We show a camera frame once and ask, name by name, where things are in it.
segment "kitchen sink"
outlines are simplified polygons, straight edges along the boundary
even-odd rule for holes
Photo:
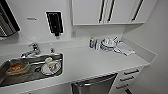
[[[41,72],[41,67],[45,64],[45,59],[51,57],[53,60],[59,61],[61,64],[61,68],[52,75],[44,75]],[[11,65],[20,62],[29,62],[30,69],[24,74],[18,75],[7,75],[6,71],[10,68]],[[2,66],[0,66],[0,87],[44,79],[53,76],[59,76],[62,73],[63,66],[63,54],[52,54],[52,55],[42,55],[39,57],[33,58],[18,58],[12,59],[4,62]]]

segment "white plate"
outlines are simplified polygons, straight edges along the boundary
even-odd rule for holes
[[[52,74],[55,74],[56,72],[59,71],[59,69],[61,68],[61,63],[60,62],[57,62],[55,63],[56,64],[56,68],[53,72],[50,71],[49,67],[47,66],[47,64],[44,64],[41,68],[41,72],[44,74],[44,75],[52,75]]]

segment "upper cabinet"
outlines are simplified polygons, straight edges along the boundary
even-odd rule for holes
[[[72,0],[73,25],[145,23],[157,0]]]
[[[135,0],[108,0],[104,24],[127,24]]]
[[[145,23],[157,0],[136,0],[128,24]]]
[[[72,0],[74,25],[102,24],[107,0]]]

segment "dishwasher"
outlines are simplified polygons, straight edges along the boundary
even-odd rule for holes
[[[108,94],[117,73],[71,84],[73,94]]]

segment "faucet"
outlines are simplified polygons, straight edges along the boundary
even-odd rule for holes
[[[29,52],[23,53],[21,55],[21,58],[27,58],[30,54],[35,54],[35,55],[40,54],[40,49],[39,49],[37,43],[32,43],[32,44],[29,45],[29,47],[32,47],[33,51],[29,51]]]

